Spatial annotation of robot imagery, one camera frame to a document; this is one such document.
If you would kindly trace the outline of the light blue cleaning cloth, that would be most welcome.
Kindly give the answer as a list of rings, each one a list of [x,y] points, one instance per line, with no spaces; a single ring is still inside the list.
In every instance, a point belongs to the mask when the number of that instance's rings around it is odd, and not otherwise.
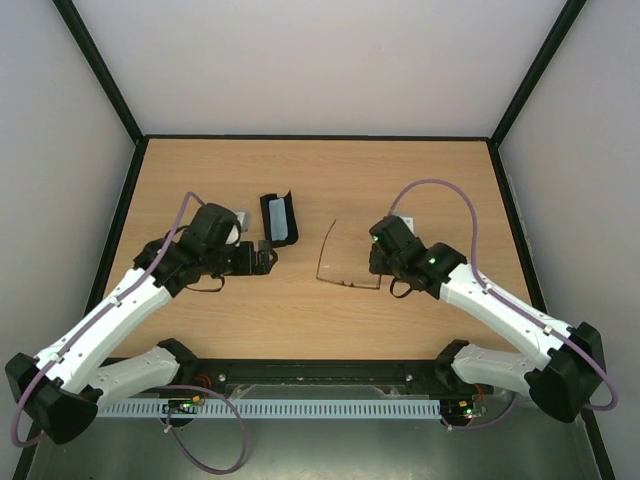
[[[289,235],[285,199],[278,197],[268,203],[272,241],[285,241]]]

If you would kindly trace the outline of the brown translucent sunglasses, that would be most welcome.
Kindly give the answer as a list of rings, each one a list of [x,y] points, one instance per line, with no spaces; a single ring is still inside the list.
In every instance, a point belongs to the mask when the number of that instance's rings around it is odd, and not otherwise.
[[[335,219],[318,256],[315,278],[337,286],[379,290],[382,277],[369,271],[371,239],[354,221]]]

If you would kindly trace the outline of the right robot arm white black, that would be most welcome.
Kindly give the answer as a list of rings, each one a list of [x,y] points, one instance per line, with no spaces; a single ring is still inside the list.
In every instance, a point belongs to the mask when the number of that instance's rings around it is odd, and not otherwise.
[[[455,392],[486,384],[531,399],[548,416],[572,422],[588,406],[606,371],[600,332],[571,326],[522,302],[475,272],[444,243],[425,246],[405,220],[387,216],[370,228],[370,270],[461,309],[516,348],[515,353],[474,344],[439,363],[436,379]]]

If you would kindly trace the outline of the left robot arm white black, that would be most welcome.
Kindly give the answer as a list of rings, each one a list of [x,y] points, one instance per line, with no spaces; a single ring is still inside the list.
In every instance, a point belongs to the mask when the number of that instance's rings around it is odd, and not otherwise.
[[[64,444],[83,433],[99,411],[127,397],[170,384],[196,358],[175,339],[109,367],[104,360],[147,317],[204,276],[268,274],[278,256],[266,240],[244,241],[244,216],[220,205],[198,208],[187,225],[176,220],[148,242],[120,282],[71,330],[35,356],[15,354],[6,364],[17,403],[42,434]]]

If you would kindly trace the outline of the right controller board with leds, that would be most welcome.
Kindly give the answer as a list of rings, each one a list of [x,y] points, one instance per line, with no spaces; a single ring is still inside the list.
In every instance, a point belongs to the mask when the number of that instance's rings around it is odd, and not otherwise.
[[[473,419],[487,413],[488,403],[482,399],[466,397],[440,401],[440,413],[447,419]]]

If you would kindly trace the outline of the controller board with leds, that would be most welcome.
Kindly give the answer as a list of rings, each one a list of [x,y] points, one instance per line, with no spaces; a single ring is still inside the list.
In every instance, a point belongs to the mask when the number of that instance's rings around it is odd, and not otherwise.
[[[183,415],[195,415],[206,404],[206,399],[201,396],[194,396],[190,398],[167,398],[162,399],[160,406],[160,413],[167,415],[169,412]]]
[[[488,403],[482,399],[466,397],[440,401],[440,413],[447,419],[473,419],[487,413]]]

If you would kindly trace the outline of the left controller board with leds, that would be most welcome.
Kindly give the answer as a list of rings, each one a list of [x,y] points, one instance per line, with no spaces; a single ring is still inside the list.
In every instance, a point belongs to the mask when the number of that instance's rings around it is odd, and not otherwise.
[[[162,399],[160,406],[160,413],[167,415],[169,412],[183,415],[195,415],[206,404],[206,399],[201,396],[194,396],[190,398],[167,398]]]

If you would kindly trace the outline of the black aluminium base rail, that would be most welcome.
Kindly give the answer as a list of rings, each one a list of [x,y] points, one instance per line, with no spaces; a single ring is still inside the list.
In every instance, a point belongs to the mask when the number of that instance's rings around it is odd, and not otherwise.
[[[434,397],[455,391],[434,360],[201,359],[194,376],[220,393],[241,385],[374,386]]]

